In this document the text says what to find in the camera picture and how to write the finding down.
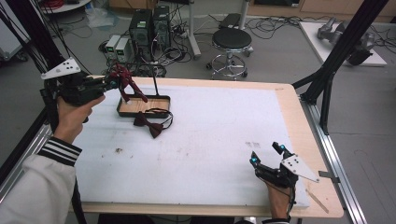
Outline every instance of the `white bracket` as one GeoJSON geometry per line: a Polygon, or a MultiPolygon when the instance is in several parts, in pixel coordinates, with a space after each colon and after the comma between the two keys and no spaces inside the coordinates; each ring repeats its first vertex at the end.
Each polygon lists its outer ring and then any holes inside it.
{"type": "Polygon", "coordinates": [[[312,172],[312,170],[306,165],[306,163],[298,157],[293,155],[282,161],[282,164],[288,168],[295,175],[302,176],[304,178],[310,179],[314,182],[319,182],[319,178],[312,172]]]}
{"type": "Polygon", "coordinates": [[[73,58],[69,58],[58,66],[52,68],[47,73],[41,74],[42,79],[48,79],[53,77],[62,77],[70,74],[80,72],[78,64],[73,58]]]}

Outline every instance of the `human hand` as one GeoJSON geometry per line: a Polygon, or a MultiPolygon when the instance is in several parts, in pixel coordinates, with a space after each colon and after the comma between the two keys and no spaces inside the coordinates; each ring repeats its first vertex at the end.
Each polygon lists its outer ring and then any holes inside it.
{"type": "Polygon", "coordinates": [[[54,137],[72,144],[82,131],[82,122],[92,113],[92,108],[105,100],[101,96],[85,105],[74,106],[58,97],[59,124],[53,134],[54,137]]]}
{"type": "Polygon", "coordinates": [[[264,182],[268,188],[272,218],[287,219],[290,203],[290,188],[283,189],[267,181],[264,182]]]}

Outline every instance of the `white sleeve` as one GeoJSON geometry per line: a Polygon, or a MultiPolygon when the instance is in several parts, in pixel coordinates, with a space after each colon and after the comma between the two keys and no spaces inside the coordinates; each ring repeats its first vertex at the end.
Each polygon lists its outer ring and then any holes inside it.
{"type": "Polygon", "coordinates": [[[51,138],[22,165],[24,175],[0,203],[0,223],[64,223],[81,150],[51,138]]]}

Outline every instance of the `floor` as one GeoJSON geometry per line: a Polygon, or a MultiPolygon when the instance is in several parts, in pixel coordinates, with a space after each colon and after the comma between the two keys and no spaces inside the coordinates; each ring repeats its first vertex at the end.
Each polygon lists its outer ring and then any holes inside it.
{"type": "MultiPolygon", "coordinates": [[[[122,15],[115,26],[88,28],[82,10],[59,15],[64,29],[71,30],[64,37],[67,46],[93,74],[106,70],[106,59],[99,45],[113,34],[123,34],[130,20],[122,15]]],[[[210,46],[210,33],[218,26],[211,17],[196,18],[195,33],[202,57],[187,63],[173,63],[166,67],[166,78],[210,79],[205,68],[219,52],[210,46]]],[[[391,28],[389,36],[396,36],[396,26],[377,24],[378,31],[391,28]]],[[[294,26],[283,26],[271,33],[247,29],[253,38],[254,52],[244,57],[248,76],[238,81],[293,83],[316,72],[321,62],[304,37],[294,26]]],[[[59,49],[59,39],[54,40],[59,49]]],[[[329,132],[347,177],[358,198],[368,223],[392,223],[396,219],[396,54],[385,48],[375,51],[387,62],[385,67],[342,66],[333,81],[329,116],[329,132]]],[[[42,80],[32,61],[12,60],[0,68],[0,164],[18,144],[44,104],[39,91],[42,80]]],[[[296,90],[303,93],[306,87],[296,90]]],[[[89,223],[97,222],[96,214],[87,214],[89,223]]],[[[156,223],[175,223],[155,219],[156,223]]],[[[347,213],[337,219],[305,218],[304,223],[351,223],[347,213]]],[[[66,223],[77,223],[71,214],[66,223]]]]}

